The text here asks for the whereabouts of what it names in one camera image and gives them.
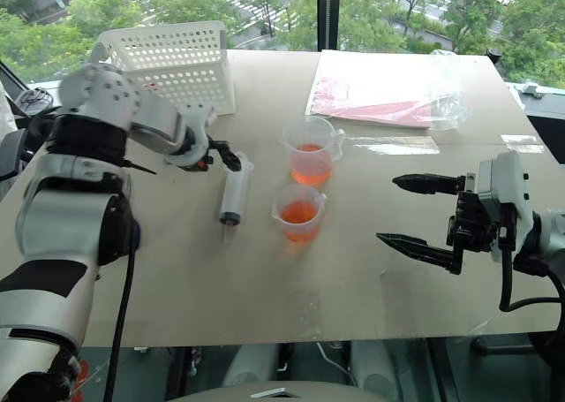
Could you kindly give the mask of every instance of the window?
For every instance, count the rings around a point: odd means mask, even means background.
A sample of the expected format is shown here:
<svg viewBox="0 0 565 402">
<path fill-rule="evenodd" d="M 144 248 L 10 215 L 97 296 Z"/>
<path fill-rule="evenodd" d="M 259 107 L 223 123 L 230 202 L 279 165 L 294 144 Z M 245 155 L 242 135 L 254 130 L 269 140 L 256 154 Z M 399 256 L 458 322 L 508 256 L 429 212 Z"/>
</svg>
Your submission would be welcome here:
<svg viewBox="0 0 565 402">
<path fill-rule="evenodd" d="M 502 53 L 505 80 L 565 87 L 565 0 L 341 0 L 338 49 Z"/>
<path fill-rule="evenodd" d="M 0 0 L 0 57 L 25 82 L 60 80 L 88 60 L 100 33 L 221 20 L 228 47 L 296 47 L 291 32 L 305 0 Z M 316 3 L 310 6 L 316 49 Z"/>
<path fill-rule="evenodd" d="M 328 4 L 331 12 L 337 2 Z M 0 0 L 0 57 L 26 82 L 58 80 L 107 29 L 210 19 L 226 24 L 231 48 L 316 50 L 327 13 L 329 32 L 337 29 L 329 47 L 493 48 L 506 80 L 565 87 L 565 0 L 340 0 L 339 20 L 329 12 L 319 16 L 318 0 Z"/>
</svg>

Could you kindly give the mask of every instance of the beige table surface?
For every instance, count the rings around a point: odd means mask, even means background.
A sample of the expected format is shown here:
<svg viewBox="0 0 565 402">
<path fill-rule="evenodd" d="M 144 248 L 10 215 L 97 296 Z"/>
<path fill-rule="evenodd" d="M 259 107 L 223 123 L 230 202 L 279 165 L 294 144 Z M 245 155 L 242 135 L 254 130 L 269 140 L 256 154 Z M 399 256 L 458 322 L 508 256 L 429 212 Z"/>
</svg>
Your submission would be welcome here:
<svg viewBox="0 0 565 402">
<path fill-rule="evenodd" d="M 132 171 L 133 211 L 142 228 L 123 345 L 223 345 L 368 338 L 462 336 L 549 330 L 557 307 L 498 312 L 500 265 L 466 253 L 463 273 L 406 258 L 375 238 L 402 232 L 445 246 L 455 197 L 408 193 L 390 180 L 410 172 L 458 175 L 506 150 L 501 134 L 537 135 L 486 57 L 461 69 L 472 118 L 456 131 L 428 132 L 334 121 L 350 137 L 432 136 L 435 155 L 377 155 L 348 140 L 321 187 L 328 195 L 320 234 L 288 243 L 270 217 L 275 192 L 291 182 L 286 121 L 304 112 L 317 53 L 231 51 L 237 114 L 208 132 L 255 162 L 244 220 L 225 245 L 218 210 L 224 171 L 187 173 L 131 143 L 128 156 L 158 171 Z M 399 71 L 418 55 L 378 55 Z M 533 207 L 562 207 L 565 175 L 547 149 L 522 155 Z M 13 225 L 30 165 L 0 204 L 0 276 L 21 262 Z M 110 345 L 125 259 L 103 267 L 85 345 Z M 514 299 L 554 295 L 549 281 L 515 274 Z"/>
</svg>

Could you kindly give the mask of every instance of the black cable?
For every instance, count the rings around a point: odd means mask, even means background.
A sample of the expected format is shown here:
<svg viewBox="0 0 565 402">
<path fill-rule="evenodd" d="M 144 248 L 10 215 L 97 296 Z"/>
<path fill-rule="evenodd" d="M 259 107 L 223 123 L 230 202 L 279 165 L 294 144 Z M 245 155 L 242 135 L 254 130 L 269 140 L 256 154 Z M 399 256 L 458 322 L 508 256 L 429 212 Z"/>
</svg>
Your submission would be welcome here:
<svg viewBox="0 0 565 402">
<path fill-rule="evenodd" d="M 127 271 L 125 272 L 124 291 L 122 292 L 122 300 L 120 301 L 120 309 L 117 314 L 116 329 L 114 330 L 114 340 L 112 341 L 112 349 L 109 356 L 108 376 L 106 378 L 106 388 L 104 390 L 103 402 L 111 402 L 114 395 L 114 384 L 116 382 L 117 361 L 120 356 L 120 343 L 122 340 L 122 331 L 124 330 L 125 312 L 130 299 L 130 290 L 133 281 L 133 266 L 135 264 L 135 225 L 132 217 L 132 225 L 130 229 L 130 247 L 127 258 Z"/>
<path fill-rule="evenodd" d="M 562 342 L 565 337 L 565 287 L 563 287 L 563 284 L 557 274 L 555 274 L 549 267 L 547 267 L 546 273 L 555 286 L 555 289 L 559 294 L 559 298 L 529 298 L 510 303 L 510 300 L 512 299 L 512 252 L 509 250 L 502 250 L 502 293 L 499 309 L 502 312 L 511 312 L 520 307 L 534 305 L 537 303 L 561 303 L 559 324 L 555 333 L 547 341 L 547 345 L 552 345 L 556 342 Z"/>
<path fill-rule="evenodd" d="M 547 276 L 554 284 L 555 289 L 559 293 L 559 299 L 561 300 L 561 317 L 559 318 L 559 325 L 557 326 L 555 333 L 547 341 L 547 345 L 552 345 L 553 343 L 561 344 L 563 343 L 565 333 L 565 287 L 563 287 L 563 283 L 557 274 L 555 274 L 551 269 L 548 269 Z"/>
<path fill-rule="evenodd" d="M 535 305 L 538 303 L 561 303 L 561 298 L 529 298 L 529 299 L 517 300 L 516 302 L 510 303 L 511 299 L 512 299 L 512 253 L 510 251 L 503 250 L 502 251 L 502 295 L 501 295 L 501 304 L 499 305 L 499 309 L 502 312 L 512 312 L 520 307 L 526 307 L 528 305 Z"/>
<path fill-rule="evenodd" d="M 562 402 L 565 390 L 565 377 L 560 368 L 551 368 L 551 379 L 549 387 L 550 402 Z"/>
</svg>

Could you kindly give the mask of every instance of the wire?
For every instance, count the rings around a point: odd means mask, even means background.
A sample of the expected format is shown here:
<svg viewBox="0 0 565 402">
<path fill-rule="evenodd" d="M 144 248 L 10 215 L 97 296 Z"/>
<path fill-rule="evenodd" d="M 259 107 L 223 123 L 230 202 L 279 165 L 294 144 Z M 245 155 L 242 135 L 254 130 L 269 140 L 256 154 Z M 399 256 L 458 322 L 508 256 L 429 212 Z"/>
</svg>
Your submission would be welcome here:
<svg viewBox="0 0 565 402">
<path fill-rule="evenodd" d="M 518 300 L 510 303 L 512 299 L 512 252 L 509 250 L 502 250 L 502 293 L 501 303 L 499 309 L 502 312 L 512 312 L 520 307 L 534 305 L 537 303 L 561 303 L 561 316 L 559 324 L 555 333 L 547 341 L 547 345 L 552 345 L 556 342 L 562 342 L 565 337 L 565 287 L 563 283 L 549 267 L 547 267 L 547 276 L 555 286 L 559 298 L 529 298 Z"/>
<path fill-rule="evenodd" d="M 551 338 L 547 341 L 547 345 L 552 345 L 553 343 L 562 343 L 563 337 L 565 333 L 565 287 L 563 287 L 563 283 L 551 269 L 547 272 L 547 276 L 554 284 L 555 289 L 559 293 L 559 299 L 561 300 L 561 317 L 559 318 L 559 325 L 557 326 L 557 330 L 551 336 Z"/>
<path fill-rule="evenodd" d="M 499 305 L 499 309 L 502 312 L 512 312 L 520 307 L 526 307 L 528 305 L 535 305 L 538 303 L 561 303 L 561 298 L 529 298 L 529 299 L 517 300 L 516 302 L 510 303 L 511 299 L 512 299 L 512 252 L 503 250 L 502 251 L 502 294 L 501 294 L 501 303 Z"/>
<path fill-rule="evenodd" d="M 132 225 L 130 229 L 130 247 L 127 258 L 127 271 L 125 272 L 124 291 L 122 292 L 122 300 L 120 301 L 120 309 L 117 313 L 116 329 L 114 330 L 114 340 L 112 341 L 112 350 L 109 356 L 108 377 L 106 378 L 106 389 L 104 389 L 103 402 L 111 402 L 114 395 L 114 384 L 116 383 L 117 361 L 120 356 L 120 342 L 122 340 L 122 331 L 124 330 L 125 312 L 127 311 L 127 303 L 130 298 L 133 281 L 133 266 L 135 264 L 135 223 L 132 217 Z"/>
<path fill-rule="evenodd" d="M 318 349 L 320 349 L 321 357 L 324 359 L 324 361 L 327 362 L 328 364 L 333 365 L 334 367 L 339 369 L 342 373 L 344 373 L 346 376 L 348 376 L 351 380 L 351 383 L 355 387 L 357 387 L 357 381 L 355 380 L 355 377 L 353 376 L 353 374 L 350 373 L 347 369 L 345 369 L 341 365 L 339 365 L 337 362 L 334 362 L 331 359 L 329 359 L 328 356 L 326 355 L 326 352 L 324 351 L 324 348 L 321 346 L 320 342 L 316 342 L 316 345 L 318 346 Z"/>
</svg>

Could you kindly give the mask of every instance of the plastic syringe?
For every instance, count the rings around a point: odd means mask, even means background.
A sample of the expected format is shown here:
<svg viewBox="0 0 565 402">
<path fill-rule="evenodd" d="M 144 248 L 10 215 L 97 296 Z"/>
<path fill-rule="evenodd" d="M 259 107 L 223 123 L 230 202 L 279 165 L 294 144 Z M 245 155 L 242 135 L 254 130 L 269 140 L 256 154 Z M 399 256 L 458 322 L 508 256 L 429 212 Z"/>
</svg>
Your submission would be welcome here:
<svg viewBox="0 0 565 402">
<path fill-rule="evenodd" d="M 236 152 L 241 161 L 241 171 L 227 170 L 226 186 L 223 189 L 222 206 L 220 207 L 220 222 L 223 224 L 223 241 L 229 243 L 233 238 L 235 226 L 241 223 L 245 207 L 245 195 L 249 177 L 254 165 L 242 152 Z"/>
</svg>

